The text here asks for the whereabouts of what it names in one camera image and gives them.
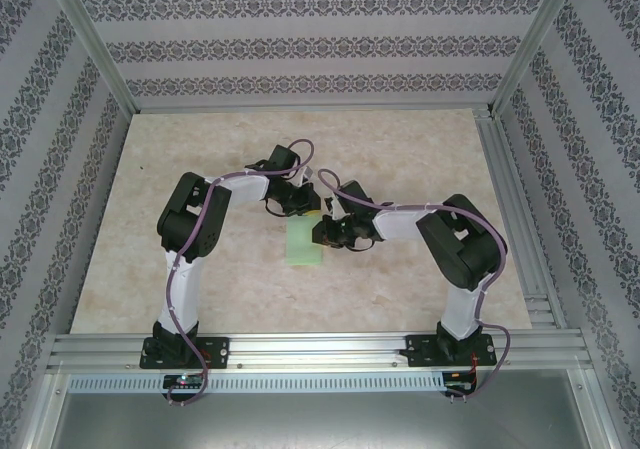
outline enclosure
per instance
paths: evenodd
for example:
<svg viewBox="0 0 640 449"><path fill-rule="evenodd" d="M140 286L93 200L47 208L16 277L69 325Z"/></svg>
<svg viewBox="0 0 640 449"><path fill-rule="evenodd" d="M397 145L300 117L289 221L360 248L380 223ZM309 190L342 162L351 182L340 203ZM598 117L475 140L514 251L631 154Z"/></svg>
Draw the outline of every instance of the enclosure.
<svg viewBox="0 0 640 449"><path fill-rule="evenodd" d="M0 0L0 447L640 447L639 31L640 0ZM322 198L462 193L504 236L483 396L409 364L447 299L422 241L292 265L261 204L203 269L211 394L158 394L176 183L298 138Z"/></svg>

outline black mounting plate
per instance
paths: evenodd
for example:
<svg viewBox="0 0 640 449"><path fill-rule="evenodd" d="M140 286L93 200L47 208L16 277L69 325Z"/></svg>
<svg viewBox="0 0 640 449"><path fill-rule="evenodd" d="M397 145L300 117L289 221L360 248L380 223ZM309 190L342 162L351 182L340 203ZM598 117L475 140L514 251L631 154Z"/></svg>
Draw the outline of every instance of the black mounting plate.
<svg viewBox="0 0 640 449"><path fill-rule="evenodd" d="M440 350L436 343L437 339L436 334L406 336L407 349L400 351L400 355L406 356L409 367L471 366L472 353L476 355L478 366L495 366L497 363L495 346L489 334L480 334L473 348L453 361Z"/></svg>
<svg viewBox="0 0 640 449"><path fill-rule="evenodd" d="M142 344L140 355L141 369L201 369L197 357L192 357L187 364L177 364L171 360L157 360L150 355L157 347L158 341L153 337L147 337ZM209 369L226 369L229 360L228 337L196 337L196 347L205 356Z"/></svg>

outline green block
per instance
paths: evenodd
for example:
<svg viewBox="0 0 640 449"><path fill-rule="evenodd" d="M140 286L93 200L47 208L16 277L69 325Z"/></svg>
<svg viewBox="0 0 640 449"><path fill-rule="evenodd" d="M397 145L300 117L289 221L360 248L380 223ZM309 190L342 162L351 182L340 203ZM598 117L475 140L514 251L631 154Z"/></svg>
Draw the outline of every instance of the green block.
<svg viewBox="0 0 640 449"><path fill-rule="evenodd" d="M311 230L322 220L319 211L287 218L286 261L290 266L322 264L322 246L311 242Z"/></svg>

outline wall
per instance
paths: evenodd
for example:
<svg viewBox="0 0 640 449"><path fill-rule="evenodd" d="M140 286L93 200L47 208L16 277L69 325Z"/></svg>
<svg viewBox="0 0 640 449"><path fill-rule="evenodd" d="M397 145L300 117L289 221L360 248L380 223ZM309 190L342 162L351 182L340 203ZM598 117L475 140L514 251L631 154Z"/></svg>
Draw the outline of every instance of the wall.
<svg viewBox="0 0 640 449"><path fill-rule="evenodd" d="M145 108L488 103L542 0L82 0Z"/></svg>
<svg viewBox="0 0 640 449"><path fill-rule="evenodd" d="M0 448L77 304L128 123L56 0L0 0Z"/></svg>
<svg viewBox="0 0 640 449"><path fill-rule="evenodd" d="M640 447L640 0L566 0L502 114L566 316Z"/></svg>

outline metal panel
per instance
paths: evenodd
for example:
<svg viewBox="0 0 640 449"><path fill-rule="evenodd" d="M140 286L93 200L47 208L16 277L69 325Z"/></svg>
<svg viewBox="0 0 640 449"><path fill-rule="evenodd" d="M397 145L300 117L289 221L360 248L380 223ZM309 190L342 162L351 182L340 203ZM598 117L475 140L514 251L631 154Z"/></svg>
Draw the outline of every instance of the metal panel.
<svg viewBox="0 0 640 449"><path fill-rule="evenodd" d="M154 394L69 394L56 448L582 448L565 371L501 374L450 403L429 392L216 394L169 407Z"/></svg>
<svg viewBox="0 0 640 449"><path fill-rule="evenodd" d="M589 447L619 449L620 440L593 369L567 371Z"/></svg>
<svg viewBox="0 0 640 449"><path fill-rule="evenodd" d="M64 407L68 385L69 376L67 375L47 374L44 376L20 447L23 449L51 447Z"/></svg>
<svg viewBox="0 0 640 449"><path fill-rule="evenodd" d="M71 376L72 394L158 394L162 374L82 374ZM214 374L207 393L215 394L299 394L336 392L443 391L439 371L402 374ZM175 393L195 393L181 389Z"/></svg>

